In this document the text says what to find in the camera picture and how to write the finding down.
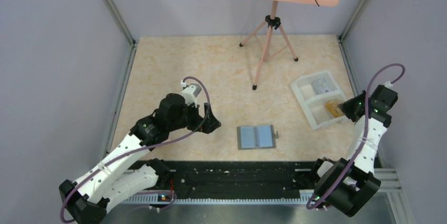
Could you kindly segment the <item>grey card holder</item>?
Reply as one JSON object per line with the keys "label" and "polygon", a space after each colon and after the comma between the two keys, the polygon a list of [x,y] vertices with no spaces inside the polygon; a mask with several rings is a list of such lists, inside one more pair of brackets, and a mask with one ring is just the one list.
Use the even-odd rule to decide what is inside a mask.
{"label": "grey card holder", "polygon": [[238,150],[274,149],[279,133],[273,125],[238,126]]}

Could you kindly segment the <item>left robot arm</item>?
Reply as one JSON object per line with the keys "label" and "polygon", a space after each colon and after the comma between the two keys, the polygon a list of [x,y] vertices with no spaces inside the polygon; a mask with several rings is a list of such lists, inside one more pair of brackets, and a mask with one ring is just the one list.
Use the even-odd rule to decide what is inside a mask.
{"label": "left robot arm", "polygon": [[205,114],[199,114],[194,97],[170,93],[159,107],[135,123],[121,143],[85,175],[59,186],[62,199],[60,218],[63,223],[100,223],[113,208],[136,193],[155,187],[162,189],[169,182],[169,168],[159,159],[152,159],[127,176],[124,172],[156,147],[174,143],[169,134],[179,129],[210,134],[221,122],[213,115],[209,102]]}

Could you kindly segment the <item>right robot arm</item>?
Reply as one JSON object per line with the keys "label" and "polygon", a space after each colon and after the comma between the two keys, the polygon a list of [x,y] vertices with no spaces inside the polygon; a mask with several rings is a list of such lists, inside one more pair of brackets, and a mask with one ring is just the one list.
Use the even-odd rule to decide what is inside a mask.
{"label": "right robot arm", "polygon": [[398,100],[391,83],[378,85],[372,94],[360,95],[337,107],[354,123],[354,139],[345,158],[317,159],[309,174],[314,188],[308,206],[335,208],[352,217],[378,192],[381,181],[374,162],[382,136],[392,122],[388,111]]}

